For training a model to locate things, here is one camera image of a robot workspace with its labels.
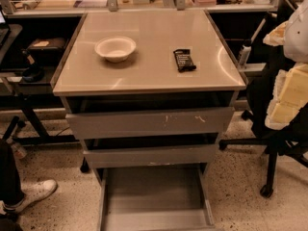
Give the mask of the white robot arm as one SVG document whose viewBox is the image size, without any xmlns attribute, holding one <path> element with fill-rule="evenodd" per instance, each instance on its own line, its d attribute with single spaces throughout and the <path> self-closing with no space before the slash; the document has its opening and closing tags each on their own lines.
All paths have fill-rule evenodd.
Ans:
<svg viewBox="0 0 308 231">
<path fill-rule="evenodd" d="M 273 130 L 288 126 L 308 103 L 308 0 L 290 18 L 267 34 L 263 43 L 283 46 L 284 56 L 295 62 L 290 70 L 279 70 L 265 125 Z"/>
</svg>

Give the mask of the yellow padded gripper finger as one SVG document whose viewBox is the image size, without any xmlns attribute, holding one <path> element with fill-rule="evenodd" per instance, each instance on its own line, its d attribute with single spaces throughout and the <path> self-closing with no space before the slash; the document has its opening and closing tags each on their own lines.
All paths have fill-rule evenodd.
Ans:
<svg viewBox="0 0 308 231">
<path fill-rule="evenodd" d="M 308 64 L 296 63 L 289 71 L 279 70 L 272 94 L 265 125 L 281 130 L 308 103 Z"/>
</svg>

